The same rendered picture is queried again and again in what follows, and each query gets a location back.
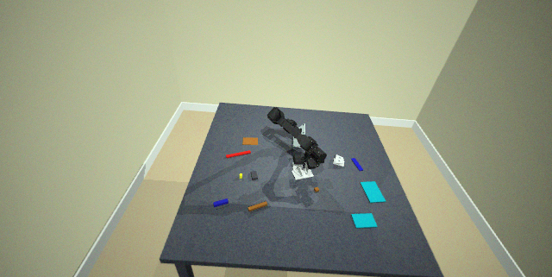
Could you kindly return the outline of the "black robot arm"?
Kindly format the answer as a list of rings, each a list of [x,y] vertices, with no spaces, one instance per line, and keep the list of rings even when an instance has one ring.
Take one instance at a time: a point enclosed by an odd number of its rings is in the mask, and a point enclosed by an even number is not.
[[[283,129],[294,136],[298,140],[300,147],[307,152],[308,154],[314,155],[313,157],[307,156],[305,163],[307,163],[308,169],[315,169],[320,165],[320,161],[323,161],[326,158],[326,154],[322,149],[318,147],[317,142],[311,137],[302,135],[302,128],[297,127],[297,123],[294,120],[285,119],[284,113],[279,109],[273,107],[272,110],[267,114],[267,118],[274,124],[278,124],[283,127]],[[318,159],[315,160],[315,157]]]

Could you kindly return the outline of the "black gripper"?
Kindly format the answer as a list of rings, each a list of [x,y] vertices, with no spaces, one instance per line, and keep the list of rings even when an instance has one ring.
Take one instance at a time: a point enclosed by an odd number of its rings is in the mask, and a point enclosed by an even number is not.
[[[307,152],[305,152],[304,157],[300,157],[299,154],[293,155],[294,164],[295,164],[295,165],[301,164],[301,165],[303,165],[303,168],[304,168],[304,165],[305,165],[305,162],[304,162],[304,161],[305,161],[305,159],[306,159],[307,156],[313,157],[314,155],[308,154]],[[324,160],[323,160],[323,161],[320,161],[320,163],[324,163]]]

